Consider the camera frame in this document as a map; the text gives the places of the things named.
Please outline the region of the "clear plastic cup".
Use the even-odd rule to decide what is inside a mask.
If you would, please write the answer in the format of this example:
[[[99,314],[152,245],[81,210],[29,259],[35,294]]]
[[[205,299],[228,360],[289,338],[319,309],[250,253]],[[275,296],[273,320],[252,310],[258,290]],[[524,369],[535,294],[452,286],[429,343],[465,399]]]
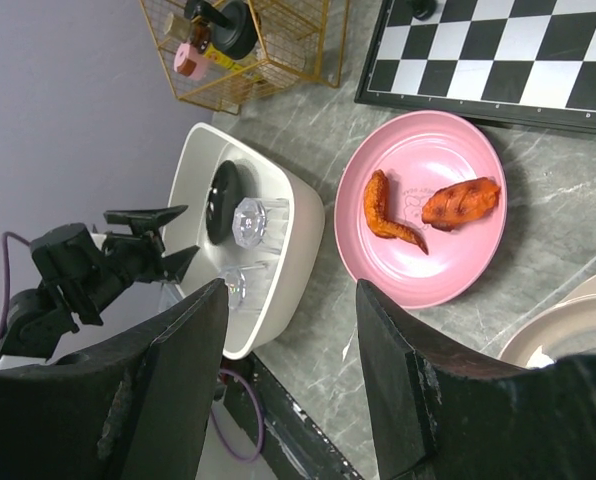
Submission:
[[[219,277],[227,287],[230,310],[259,313],[267,297],[268,273],[269,264],[264,261],[224,267]]]
[[[287,199],[245,197],[236,207],[232,222],[236,244],[248,250],[280,254],[289,213]]]

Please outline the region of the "black round plate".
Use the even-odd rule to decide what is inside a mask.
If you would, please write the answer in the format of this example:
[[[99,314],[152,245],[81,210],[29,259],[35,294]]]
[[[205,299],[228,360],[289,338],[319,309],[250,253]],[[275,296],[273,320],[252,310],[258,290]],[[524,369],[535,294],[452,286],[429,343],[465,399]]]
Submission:
[[[218,245],[232,234],[234,212],[243,198],[243,185],[236,164],[226,160],[217,168],[208,191],[205,225],[212,244]]]

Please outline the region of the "black lid spice jar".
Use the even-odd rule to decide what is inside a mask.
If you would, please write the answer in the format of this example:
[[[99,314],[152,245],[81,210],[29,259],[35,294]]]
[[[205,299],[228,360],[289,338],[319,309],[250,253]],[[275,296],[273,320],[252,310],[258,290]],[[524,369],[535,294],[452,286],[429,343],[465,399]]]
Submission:
[[[307,66],[304,49],[286,35],[258,35],[256,27],[262,21],[244,1],[229,1],[221,8],[208,1],[188,1],[184,17],[192,23],[207,22],[217,42],[228,53],[235,53],[237,59],[254,51],[259,62],[241,72],[257,83],[286,88],[296,81],[293,74],[304,71]]]

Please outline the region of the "pink lid seasoning jar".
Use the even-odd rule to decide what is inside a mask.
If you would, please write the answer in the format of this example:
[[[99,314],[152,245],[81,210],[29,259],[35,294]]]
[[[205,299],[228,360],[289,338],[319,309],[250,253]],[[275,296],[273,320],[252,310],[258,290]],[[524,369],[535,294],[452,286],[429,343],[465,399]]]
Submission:
[[[189,43],[181,43],[174,56],[174,71],[194,81],[202,80],[210,67],[210,60]]]

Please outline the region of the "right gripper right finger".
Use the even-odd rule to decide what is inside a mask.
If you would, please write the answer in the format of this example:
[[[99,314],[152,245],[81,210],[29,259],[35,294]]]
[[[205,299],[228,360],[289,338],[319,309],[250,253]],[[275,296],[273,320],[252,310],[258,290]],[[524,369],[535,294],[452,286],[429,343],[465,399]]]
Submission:
[[[596,479],[596,355],[520,368],[363,279],[356,316],[381,478]]]

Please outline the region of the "brown sauce bottle yellow label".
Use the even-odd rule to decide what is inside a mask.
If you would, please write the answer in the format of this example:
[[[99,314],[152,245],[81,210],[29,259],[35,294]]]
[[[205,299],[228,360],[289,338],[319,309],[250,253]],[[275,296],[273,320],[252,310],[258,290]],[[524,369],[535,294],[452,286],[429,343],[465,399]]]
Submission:
[[[254,51],[250,51],[239,59],[236,58],[235,53],[228,53],[226,48],[214,38],[209,24],[205,21],[192,24],[189,41],[203,58],[210,60],[229,73],[241,72],[259,62]]]

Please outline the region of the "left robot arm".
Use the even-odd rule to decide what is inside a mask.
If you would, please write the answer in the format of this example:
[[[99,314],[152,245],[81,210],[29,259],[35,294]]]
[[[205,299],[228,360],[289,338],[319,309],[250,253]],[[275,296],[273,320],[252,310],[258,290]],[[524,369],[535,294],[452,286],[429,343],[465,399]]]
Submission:
[[[101,246],[83,223],[59,226],[31,241],[41,282],[7,298],[0,358],[48,360],[64,334],[77,333],[81,324],[101,326],[101,313],[134,283],[181,282],[200,248],[165,255],[160,229],[187,209],[108,210],[108,224],[130,231],[106,233]]]

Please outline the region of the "black cap pepper shaker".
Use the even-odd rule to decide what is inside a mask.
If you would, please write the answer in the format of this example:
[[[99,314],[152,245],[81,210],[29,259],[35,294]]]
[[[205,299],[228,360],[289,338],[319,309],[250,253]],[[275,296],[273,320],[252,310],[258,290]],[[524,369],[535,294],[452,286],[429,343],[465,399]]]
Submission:
[[[184,16],[169,12],[164,20],[163,34],[167,38],[173,38],[180,42],[189,40],[193,29],[191,20]]]

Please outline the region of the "pink plate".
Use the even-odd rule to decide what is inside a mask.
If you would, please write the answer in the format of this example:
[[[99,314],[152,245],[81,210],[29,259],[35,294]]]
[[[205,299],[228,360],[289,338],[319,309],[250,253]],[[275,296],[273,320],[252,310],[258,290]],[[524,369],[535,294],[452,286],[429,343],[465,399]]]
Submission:
[[[387,213],[421,245],[374,234],[363,208],[373,174],[388,179]],[[368,280],[405,309],[448,302],[485,271],[503,236],[502,163],[469,121],[425,110],[394,118],[360,144],[339,182],[334,230],[354,280]]]

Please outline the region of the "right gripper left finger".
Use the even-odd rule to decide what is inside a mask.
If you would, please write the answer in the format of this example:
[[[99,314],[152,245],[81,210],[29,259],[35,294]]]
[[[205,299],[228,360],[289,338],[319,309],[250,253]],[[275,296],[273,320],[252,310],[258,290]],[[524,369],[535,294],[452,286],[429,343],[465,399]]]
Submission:
[[[0,479],[192,479],[228,323],[214,280],[51,365],[0,370]]]

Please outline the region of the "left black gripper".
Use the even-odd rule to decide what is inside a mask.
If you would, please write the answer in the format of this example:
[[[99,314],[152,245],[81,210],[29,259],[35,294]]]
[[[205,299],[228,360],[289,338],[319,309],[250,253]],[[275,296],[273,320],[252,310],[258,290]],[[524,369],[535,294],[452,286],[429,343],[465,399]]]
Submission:
[[[57,227],[33,240],[30,253],[41,276],[37,293],[43,317],[70,324],[77,315],[85,325],[101,325],[101,313],[133,283],[179,284],[199,252],[197,245],[164,256],[160,229],[182,215],[187,205],[148,210],[107,210],[109,231],[101,247],[82,223]]]

